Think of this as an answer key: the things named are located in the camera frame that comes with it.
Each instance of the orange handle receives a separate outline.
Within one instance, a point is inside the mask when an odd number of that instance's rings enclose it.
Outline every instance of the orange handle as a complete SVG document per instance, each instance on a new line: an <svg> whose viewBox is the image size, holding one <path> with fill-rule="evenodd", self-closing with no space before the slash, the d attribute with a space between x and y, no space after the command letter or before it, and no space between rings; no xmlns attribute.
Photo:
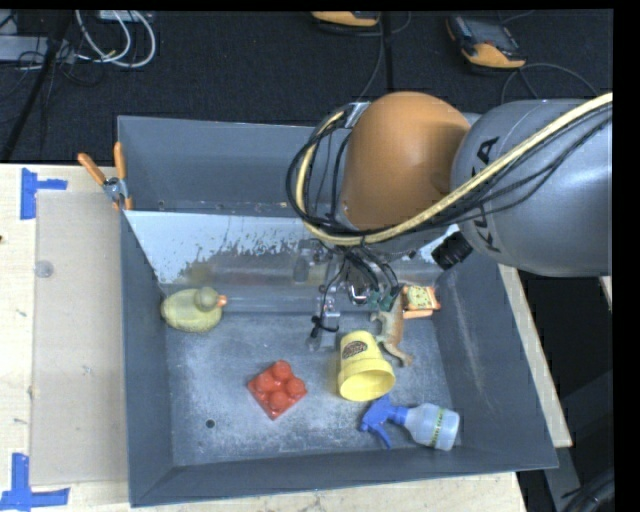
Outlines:
<svg viewBox="0 0 640 512"><path fill-rule="evenodd" d="M78 153L78 162L89 172L98 185L104 185L107 178L89 155L86 153Z"/></svg>
<svg viewBox="0 0 640 512"><path fill-rule="evenodd" d="M116 164L118 179L123 180L127 177L127 167L124 163L124 154L122 153L122 143L116 142L113 146L113 160Z"/></svg>

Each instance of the blue tape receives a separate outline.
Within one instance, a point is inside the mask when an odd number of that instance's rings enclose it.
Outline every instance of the blue tape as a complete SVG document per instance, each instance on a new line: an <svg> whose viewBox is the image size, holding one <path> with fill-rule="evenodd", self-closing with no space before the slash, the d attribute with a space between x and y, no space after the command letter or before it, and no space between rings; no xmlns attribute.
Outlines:
<svg viewBox="0 0 640 512"><path fill-rule="evenodd" d="M22 186L20 192L20 219L36 217L36 192L40 189L66 190L66 180L48 179L38 181L38 174L27 168L22 169Z"/></svg>
<svg viewBox="0 0 640 512"><path fill-rule="evenodd" d="M12 455L11 490L0 498L0 510L30 512L33 507L66 505L70 489L50 492L32 492L29 487L29 457L21 453Z"/></svg>

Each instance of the white cable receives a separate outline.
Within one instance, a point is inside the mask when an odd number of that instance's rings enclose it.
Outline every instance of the white cable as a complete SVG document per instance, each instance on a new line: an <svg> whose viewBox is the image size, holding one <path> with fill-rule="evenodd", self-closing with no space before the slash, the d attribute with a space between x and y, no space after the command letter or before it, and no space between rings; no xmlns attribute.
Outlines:
<svg viewBox="0 0 640 512"><path fill-rule="evenodd" d="M144 16L142 14L140 14L139 11L131 11L131 14L138 17L140 22L144 25L144 28L149 33L149 38L151 39L151 50L149 50L149 55L147 55L147 57L145 59L141 60L140 62L134 62L133 64L127 64L127 63L124 63L124 62L113 61L111 64L115 64L116 66L121 66L123 68L140 68L140 67L148 64L149 62L151 62L151 59L153 59L153 57L155 56L155 54L156 54L156 36L153 33L153 29L151 28L151 25L149 24L149 22L146 19L144 19Z"/></svg>
<svg viewBox="0 0 640 512"><path fill-rule="evenodd" d="M56 56L58 63L62 63L64 62L69 55L71 54L71 44L67 41L64 41L65 43L67 43L66 45L63 45L60 47L60 50L58 51L58 55ZM42 58L44 60L44 54L34 51L35 55ZM37 71L39 69L42 69L42 64L28 64L26 66L22 66L22 67L16 67L16 69L18 69L19 71Z"/></svg>
<svg viewBox="0 0 640 512"><path fill-rule="evenodd" d="M122 27L122 30L124 31L124 35L127 39L127 44L125 45L125 48L122 52L120 52L118 55L113 55L113 56L111 56L110 53L104 53L100 49L100 47L93 41L93 39L89 35L89 32L87 31L87 28L84 26L84 22L82 21L82 16L80 15L79 9L75 11L75 14L76 14L76 19L78 20L78 25L80 26L80 30L82 31L82 35L86 39L87 43L89 43L89 46L91 46L93 51L95 51L100 56L99 59L92 59L91 57L87 57L86 55L77 54L77 57L79 59L90 60L91 62L97 62L101 64L109 63L109 62L115 63L117 60L122 59L127 53L129 53L129 50L131 49L131 34L129 33L129 29L127 28L127 26L124 24L124 21L122 21L122 18L116 11L113 11L113 14L118 20L118 23L120 24L120 26Z"/></svg>
<svg viewBox="0 0 640 512"><path fill-rule="evenodd" d="M118 23L120 24L120 26L122 27L125 36L127 38L127 44L125 49L120 52L120 54L115 55L115 56L110 56L110 54L106 54L104 53L93 41L93 39L91 39L91 36L89 36L89 33L87 32L86 27L84 26L84 22L82 21L82 17L80 16L80 11L76 10L76 19L78 20L78 24L80 25L80 29L82 30L82 34L85 37L85 39L87 40L87 42L89 43L89 45L91 46L91 48L101 57L100 59L92 59L91 57L87 57L85 55L78 55L78 58L84 59L84 60L90 60L92 62L96 62L96 63L109 63L109 64L114 64L115 66L120 66L123 68L129 68L129 69L133 69L133 68L140 68L142 66L147 65L149 62L151 62L151 60L155 57L156 54L156 36L153 32L153 28L151 27L151 25L149 24L149 22L144 18L144 16L139 12L139 11L130 11L132 18L133 17L137 17L140 22L142 23L142 25L144 26L145 30L147 31L147 33L149 34L149 39L151 40L151 49L149 51L149 55L147 55L147 57L145 57L143 60L139 61L139 62L133 62L133 63L127 63L127 62L120 62L124 59L125 55L129 52L129 50L131 49L131 34L129 33L129 29L126 27L124 21L122 20L122 18L120 17L120 15L117 13L117 11L113 11L113 15L115 16L115 18L117 19Z"/></svg>

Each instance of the spray bottle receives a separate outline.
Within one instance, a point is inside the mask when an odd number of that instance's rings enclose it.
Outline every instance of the spray bottle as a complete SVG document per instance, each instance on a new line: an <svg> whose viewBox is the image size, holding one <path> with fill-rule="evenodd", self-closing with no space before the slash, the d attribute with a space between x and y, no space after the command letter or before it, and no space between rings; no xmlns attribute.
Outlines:
<svg viewBox="0 0 640 512"><path fill-rule="evenodd" d="M416 443L445 451L453 447L460 424L457 412L430 403L413 408L393 406L387 394L373 402L358 430L379 436L390 449L391 441L382 428L387 420L403 425Z"/></svg>

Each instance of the yellow cup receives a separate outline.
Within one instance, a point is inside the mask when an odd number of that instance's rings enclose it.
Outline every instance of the yellow cup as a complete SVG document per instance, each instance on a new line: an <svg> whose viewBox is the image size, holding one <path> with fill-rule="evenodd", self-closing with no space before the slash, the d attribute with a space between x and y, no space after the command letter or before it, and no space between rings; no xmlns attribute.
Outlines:
<svg viewBox="0 0 640 512"><path fill-rule="evenodd" d="M375 400L396 383L389 362L382 357L373 335L353 331L340 340L340 372L338 391L354 402Z"/></svg>

